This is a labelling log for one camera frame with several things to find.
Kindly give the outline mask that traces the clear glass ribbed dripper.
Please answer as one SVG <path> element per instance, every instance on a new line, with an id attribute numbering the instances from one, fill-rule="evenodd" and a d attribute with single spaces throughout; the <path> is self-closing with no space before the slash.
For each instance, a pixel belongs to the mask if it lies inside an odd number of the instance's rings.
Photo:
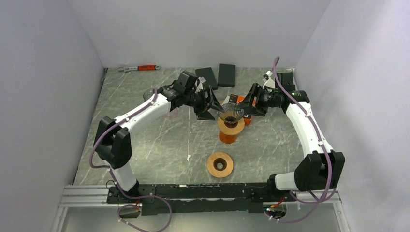
<path id="1" fill-rule="evenodd" d="M 218 117 L 224 122 L 225 126 L 234 128 L 244 116 L 244 110 L 237 103 L 225 103 L 222 105 L 223 111 L 218 112 Z"/>

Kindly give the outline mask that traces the orange glass carafe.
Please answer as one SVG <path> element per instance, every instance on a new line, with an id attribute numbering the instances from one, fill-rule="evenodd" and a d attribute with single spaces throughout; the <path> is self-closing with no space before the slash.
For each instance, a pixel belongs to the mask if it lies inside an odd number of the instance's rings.
<path id="1" fill-rule="evenodd" d="M 237 140 L 238 134 L 240 132 L 230 131 L 230 130 L 220 130 L 219 139 L 225 144 L 232 144 Z"/>

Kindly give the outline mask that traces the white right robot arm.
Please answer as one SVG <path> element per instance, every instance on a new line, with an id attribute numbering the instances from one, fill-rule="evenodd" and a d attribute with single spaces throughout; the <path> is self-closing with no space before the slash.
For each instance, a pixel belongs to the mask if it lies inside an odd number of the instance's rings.
<path id="1" fill-rule="evenodd" d="M 280 108 L 291 121 L 300 140 L 303 159 L 296 169 L 273 174 L 267 181 L 266 194 L 273 201 L 285 191 L 335 190 L 345 157 L 336 152 L 319 129 L 311 110 L 310 100 L 302 90 L 264 88 L 254 83 L 238 104 L 247 115 L 265 116 L 269 108 Z"/>

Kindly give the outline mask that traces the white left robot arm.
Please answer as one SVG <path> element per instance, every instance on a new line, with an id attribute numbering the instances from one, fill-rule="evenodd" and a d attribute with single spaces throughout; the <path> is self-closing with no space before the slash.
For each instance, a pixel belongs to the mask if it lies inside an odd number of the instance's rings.
<path id="1" fill-rule="evenodd" d="M 125 202 L 132 203 L 140 196 L 140 184 L 132 171 L 130 160 L 132 138 L 141 128 L 183 105 L 191 107 L 198 120 L 214 120 L 209 109 L 222 111 L 212 87 L 204 88 L 204 82 L 204 78 L 183 71 L 170 85 L 152 89 L 148 99 L 131 111 L 100 120 L 89 158 L 90 166 L 98 168 L 92 163 L 93 155 L 98 154 L 105 162 L 101 167 L 108 169 L 121 189 L 119 195 Z"/>

